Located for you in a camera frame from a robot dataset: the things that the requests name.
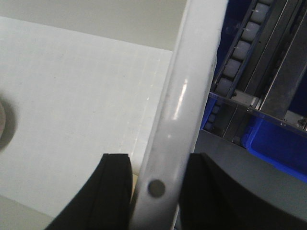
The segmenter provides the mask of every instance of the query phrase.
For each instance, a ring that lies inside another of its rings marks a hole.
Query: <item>white metal bar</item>
[[[188,0],[132,201],[131,230],[169,230],[215,68],[226,0]]]

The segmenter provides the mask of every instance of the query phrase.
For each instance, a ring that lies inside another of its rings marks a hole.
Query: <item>black plastic part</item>
[[[132,169],[127,154],[104,154],[92,176],[46,230],[127,230]]]
[[[263,201],[206,154],[191,154],[180,197],[183,230],[305,230],[307,222]]]
[[[220,193],[200,154],[191,154],[180,196],[183,230],[246,230]]]

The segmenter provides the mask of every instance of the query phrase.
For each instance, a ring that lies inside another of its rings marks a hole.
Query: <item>white wall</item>
[[[0,0],[0,15],[173,50],[186,0]]]

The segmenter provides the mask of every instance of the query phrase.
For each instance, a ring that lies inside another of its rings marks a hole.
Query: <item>dark circular hole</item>
[[[153,180],[148,185],[148,192],[153,197],[161,197],[165,193],[165,185],[160,180]]]

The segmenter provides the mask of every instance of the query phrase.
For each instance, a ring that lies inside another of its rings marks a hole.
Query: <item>blue plastic bin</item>
[[[241,141],[251,154],[307,183],[306,137],[252,118]]]

